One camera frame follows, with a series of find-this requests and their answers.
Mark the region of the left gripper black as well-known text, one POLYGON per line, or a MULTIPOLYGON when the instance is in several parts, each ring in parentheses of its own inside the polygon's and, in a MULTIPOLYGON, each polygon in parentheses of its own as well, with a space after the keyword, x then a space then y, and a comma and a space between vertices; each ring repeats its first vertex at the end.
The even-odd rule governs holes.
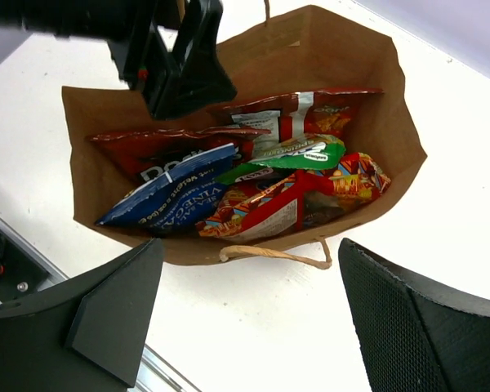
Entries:
POLYGON ((237 95, 216 53, 221 2, 191 1, 181 24, 176 1, 115 1, 114 10, 121 38, 108 41, 112 60, 153 118, 181 118, 237 95), (171 50, 160 27, 180 27, 171 50))

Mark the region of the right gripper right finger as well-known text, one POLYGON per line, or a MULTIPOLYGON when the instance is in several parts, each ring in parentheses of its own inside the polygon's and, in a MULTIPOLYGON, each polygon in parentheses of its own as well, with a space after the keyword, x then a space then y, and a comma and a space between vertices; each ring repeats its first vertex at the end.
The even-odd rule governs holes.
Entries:
POLYGON ((490 391, 490 300, 348 238, 338 259, 373 391, 490 391))

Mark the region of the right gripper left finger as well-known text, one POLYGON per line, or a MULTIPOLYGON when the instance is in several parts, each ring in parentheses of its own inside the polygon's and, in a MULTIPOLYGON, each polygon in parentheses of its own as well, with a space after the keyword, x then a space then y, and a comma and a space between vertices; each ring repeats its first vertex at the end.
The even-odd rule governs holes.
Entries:
POLYGON ((0 391, 127 391, 136 384, 163 268, 153 239, 0 305, 0 391))

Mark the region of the blue salt vinegar chip bag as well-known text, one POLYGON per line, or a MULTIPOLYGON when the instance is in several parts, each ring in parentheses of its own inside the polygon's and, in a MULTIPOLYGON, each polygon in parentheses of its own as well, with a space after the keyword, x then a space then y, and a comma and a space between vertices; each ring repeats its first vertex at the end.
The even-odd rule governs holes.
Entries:
POLYGON ((134 189, 96 221, 98 226, 169 234, 209 217, 227 186, 216 178, 233 166, 234 145, 215 147, 178 163, 134 189))

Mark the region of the red brown paper bag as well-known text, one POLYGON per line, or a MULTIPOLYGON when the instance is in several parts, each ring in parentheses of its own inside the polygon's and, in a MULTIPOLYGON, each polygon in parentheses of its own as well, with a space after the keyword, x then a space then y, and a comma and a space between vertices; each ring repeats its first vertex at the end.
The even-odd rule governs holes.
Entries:
POLYGON ((388 212, 423 150, 393 40, 308 5, 217 46, 237 90, 169 121, 138 91, 64 87, 74 219, 173 265, 324 239, 388 212))

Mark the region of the green Fox's candy bag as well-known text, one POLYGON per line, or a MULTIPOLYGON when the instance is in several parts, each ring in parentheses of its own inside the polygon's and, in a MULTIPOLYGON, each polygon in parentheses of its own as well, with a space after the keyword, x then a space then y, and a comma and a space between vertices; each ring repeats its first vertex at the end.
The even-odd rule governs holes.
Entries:
POLYGON ((302 134, 261 151, 250 161, 216 178, 225 185, 258 178, 273 170, 323 170, 334 168, 346 152, 339 138, 326 134, 302 134))

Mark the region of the red Doritos chip bag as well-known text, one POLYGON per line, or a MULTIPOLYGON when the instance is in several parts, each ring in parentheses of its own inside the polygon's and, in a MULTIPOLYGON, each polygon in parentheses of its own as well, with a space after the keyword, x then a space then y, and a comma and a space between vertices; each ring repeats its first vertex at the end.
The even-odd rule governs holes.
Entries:
POLYGON ((212 106, 213 117, 268 133, 254 140, 252 156, 303 134, 341 138, 362 104, 383 93, 380 88, 321 88, 212 106))

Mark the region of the red patterned cookie bag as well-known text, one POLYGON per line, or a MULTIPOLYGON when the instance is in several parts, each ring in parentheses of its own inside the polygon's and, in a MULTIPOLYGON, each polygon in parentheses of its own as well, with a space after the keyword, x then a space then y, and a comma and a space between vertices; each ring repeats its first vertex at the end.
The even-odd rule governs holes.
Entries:
POLYGON ((200 236, 249 243, 328 224, 378 199, 391 179, 367 154, 341 158, 332 169, 285 175, 266 168, 230 185, 200 236))

